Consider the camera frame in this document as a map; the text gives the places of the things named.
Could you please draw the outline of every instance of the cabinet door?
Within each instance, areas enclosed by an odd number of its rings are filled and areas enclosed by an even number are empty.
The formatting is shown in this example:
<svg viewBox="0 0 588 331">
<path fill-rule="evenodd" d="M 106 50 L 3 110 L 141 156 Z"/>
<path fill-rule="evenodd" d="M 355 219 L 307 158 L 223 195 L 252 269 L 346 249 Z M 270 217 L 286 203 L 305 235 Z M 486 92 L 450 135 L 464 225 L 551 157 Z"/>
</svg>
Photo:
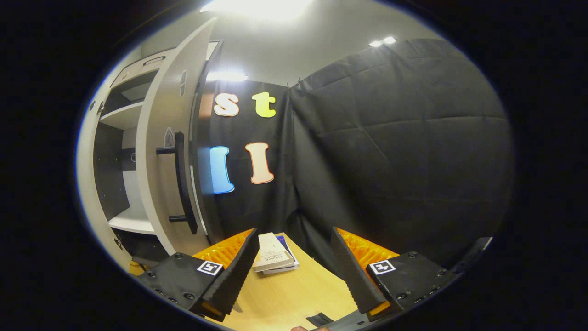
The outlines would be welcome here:
<svg viewBox="0 0 588 331">
<path fill-rule="evenodd" d="M 206 61 L 206 51 L 216 18 L 191 33 L 162 62 L 145 97 L 136 140 L 136 167 L 141 198 L 149 221 L 168 254 L 181 251 L 195 254 L 208 247 L 198 219 L 192 183 L 188 186 L 189 204 L 199 231 L 192 234 L 187 222 L 170 222 L 169 216 L 183 215 L 173 154 L 157 155 L 165 146 L 168 128 L 184 134 L 184 179 L 190 178 L 188 145 L 190 114 L 198 78 Z"/>
</svg>

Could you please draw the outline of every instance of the open cabinet door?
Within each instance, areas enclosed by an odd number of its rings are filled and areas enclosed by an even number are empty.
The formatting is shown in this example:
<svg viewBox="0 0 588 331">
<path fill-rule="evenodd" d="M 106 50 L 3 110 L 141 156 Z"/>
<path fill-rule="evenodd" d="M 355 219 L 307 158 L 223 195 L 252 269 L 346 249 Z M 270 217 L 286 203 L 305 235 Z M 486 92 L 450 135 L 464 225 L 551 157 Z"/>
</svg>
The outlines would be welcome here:
<svg viewBox="0 0 588 331">
<path fill-rule="evenodd" d="M 155 234 L 170 255 L 177 251 L 195 254 L 209 246 L 198 228 L 201 220 L 189 180 L 188 132 L 215 21 L 212 18 L 191 33 L 173 50 L 170 61 L 162 64 L 145 96 L 137 126 L 141 199 Z"/>
</svg>

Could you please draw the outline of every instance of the drawer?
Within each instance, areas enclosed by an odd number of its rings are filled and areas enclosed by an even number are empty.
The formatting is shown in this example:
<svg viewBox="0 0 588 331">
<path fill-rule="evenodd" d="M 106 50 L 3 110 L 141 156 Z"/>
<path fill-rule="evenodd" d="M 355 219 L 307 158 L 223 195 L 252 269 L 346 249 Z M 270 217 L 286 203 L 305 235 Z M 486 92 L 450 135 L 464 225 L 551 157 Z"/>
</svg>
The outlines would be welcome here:
<svg viewBox="0 0 588 331">
<path fill-rule="evenodd" d="M 135 77 L 159 70 L 163 62 L 170 57 L 173 51 L 174 48 L 168 49 L 128 65 L 121 71 L 120 74 L 118 74 L 118 76 L 116 76 L 116 79 L 112 83 L 111 88 L 115 88 L 123 82 L 130 81 Z"/>
</svg>

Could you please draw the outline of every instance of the letter s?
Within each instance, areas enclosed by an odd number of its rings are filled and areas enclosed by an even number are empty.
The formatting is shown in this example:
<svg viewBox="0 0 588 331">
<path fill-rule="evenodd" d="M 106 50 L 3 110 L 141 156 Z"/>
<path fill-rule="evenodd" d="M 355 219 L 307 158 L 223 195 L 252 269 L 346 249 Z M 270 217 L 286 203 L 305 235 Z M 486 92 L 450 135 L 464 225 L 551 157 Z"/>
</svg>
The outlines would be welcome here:
<svg viewBox="0 0 588 331">
<path fill-rule="evenodd" d="M 239 113 L 239 98 L 235 94 L 220 93 L 215 98 L 214 110 L 218 116 L 235 116 Z"/>
</svg>

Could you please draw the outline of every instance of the black handle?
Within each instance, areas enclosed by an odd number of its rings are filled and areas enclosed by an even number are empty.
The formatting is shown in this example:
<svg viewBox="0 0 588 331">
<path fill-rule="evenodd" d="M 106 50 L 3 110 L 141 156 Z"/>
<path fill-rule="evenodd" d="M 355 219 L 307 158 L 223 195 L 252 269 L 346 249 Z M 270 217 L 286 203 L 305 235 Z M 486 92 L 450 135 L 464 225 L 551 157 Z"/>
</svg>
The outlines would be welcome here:
<svg viewBox="0 0 588 331">
<path fill-rule="evenodd" d="M 143 65 L 146 65 L 147 63 L 149 63 L 149 62 L 151 62 L 151 61 L 153 61 L 155 59 L 165 59 L 165 55 L 161 55 L 160 57 L 149 59 L 149 60 L 143 62 Z"/>
<path fill-rule="evenodd" d="M 175 144 L 173 147 L 159 147 L 155 150 L 157 155 L 174 153 L 176 158 L 176 176 L 178 178 L 178 189 L 180 191 L 180 200 L 182 200 L 184 215 L 169 216 L 169 221 L 188 221 L 190 231 L 192 234 L 196 234 L 198 231 L 198 222 L 194 216 L 188 193 L 188 181 L 186 179 L 186 167 L 184 163 L 183 133 L 176 132 L 174 141 Z"/>
</svg>

